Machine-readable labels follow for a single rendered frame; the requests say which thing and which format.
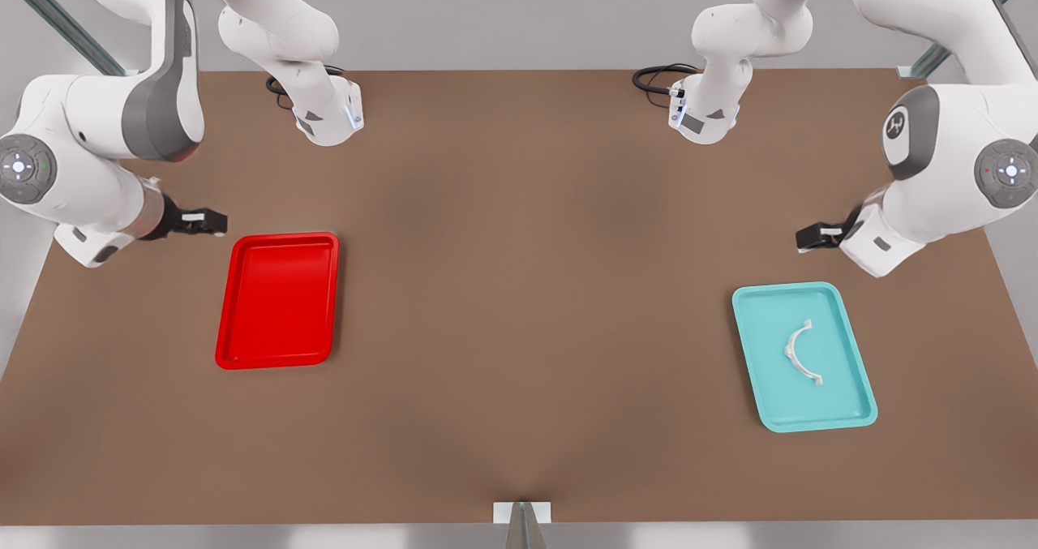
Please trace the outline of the white curved pipe clamp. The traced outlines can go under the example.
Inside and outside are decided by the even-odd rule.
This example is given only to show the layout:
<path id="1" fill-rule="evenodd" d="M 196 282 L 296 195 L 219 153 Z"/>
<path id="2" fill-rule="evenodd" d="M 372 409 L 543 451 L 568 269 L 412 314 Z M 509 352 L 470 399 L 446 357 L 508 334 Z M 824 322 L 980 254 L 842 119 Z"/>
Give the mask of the white curved pipe clamp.
<path id="1" fill-rule="evenodd" d="M 814 328 L 812 320 L 805 320 L 802 326 L 798 328 L 796 331 L 794 331 L 792 335 L 790 335 L 790 337 L 787 340 L 787 344 L 783 347 L 783 353 L 789 360 L 790 364 L 792 364 L 796 370 L 801 373 L 801 375 L 805 376 L 805 378 L 812 380 L 812 382 L 815 383 L 816 386 L 821 386 L 824 384 L 823 376 L 820 375 L 820 373 L 809 370 L 804 366 L 804 364 L 800 361 L 800 357 L 797 356 L 795 350 L 797 339 L 800 338 L 800 335 L 804 334 L 805 331 L 811 330 L 811 328 Z"/>

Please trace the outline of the red rectangular tray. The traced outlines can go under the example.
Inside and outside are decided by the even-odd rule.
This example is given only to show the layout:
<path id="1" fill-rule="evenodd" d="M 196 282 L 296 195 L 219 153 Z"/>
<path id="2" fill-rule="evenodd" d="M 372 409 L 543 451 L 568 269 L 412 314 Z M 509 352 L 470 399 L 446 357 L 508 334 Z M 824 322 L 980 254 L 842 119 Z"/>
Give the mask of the red rectangular tray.
<path id="1" fill-rule="evenodd" d="M 330 355 L 340 239 L 243 236 L 233 247 L 216 340 L 222 369 L 313 367 Z"/>

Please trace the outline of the teal rectangular tray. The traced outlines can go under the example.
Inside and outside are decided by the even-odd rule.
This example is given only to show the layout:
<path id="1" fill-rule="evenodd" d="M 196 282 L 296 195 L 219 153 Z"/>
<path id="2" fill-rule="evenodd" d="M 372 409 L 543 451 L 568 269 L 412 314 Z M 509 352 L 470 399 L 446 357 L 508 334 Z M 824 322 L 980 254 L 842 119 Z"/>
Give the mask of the teal rectangular tray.
<path id="1" fill-rule="evenodd" d="M 731 295 L 757 416 L 774 433 L 805 433 L 875 423 L 878 406 L 840 291 L 828 282 L 745 286 Z M 783 353 L 812 320 L 796 353 L 816 386 Z"/>

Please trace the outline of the silver frame post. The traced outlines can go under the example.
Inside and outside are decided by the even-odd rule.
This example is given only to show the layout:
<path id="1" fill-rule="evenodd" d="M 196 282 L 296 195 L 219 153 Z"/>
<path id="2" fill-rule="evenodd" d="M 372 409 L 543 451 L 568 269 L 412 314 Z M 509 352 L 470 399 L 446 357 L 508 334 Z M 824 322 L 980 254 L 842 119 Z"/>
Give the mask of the silver frame post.
<path id="1" fill-rule="evenodd" d="M 969 84 L 1038 83 L 1038 58 L 1004 9 L 1008 0 L 906 0 L 885 6 L 889 29 L 922 36 L 931 46 L 909 66 L 897 67 L 902 79 L 927 79 L 950 55 Z"/>
<path id="2" fill-rule="evenodd" d="M 508 524 L 506 549 L 547 549 L 542 524 L 552 523 L 550 502 L 494 502 L 493 523 Z"/>
<path id="3" fill-rule="evenodd" d="M 22 0 L 57 34 L 102 75 L 130 76 L 132 73 L 112 57 L 57 0 Z"/>

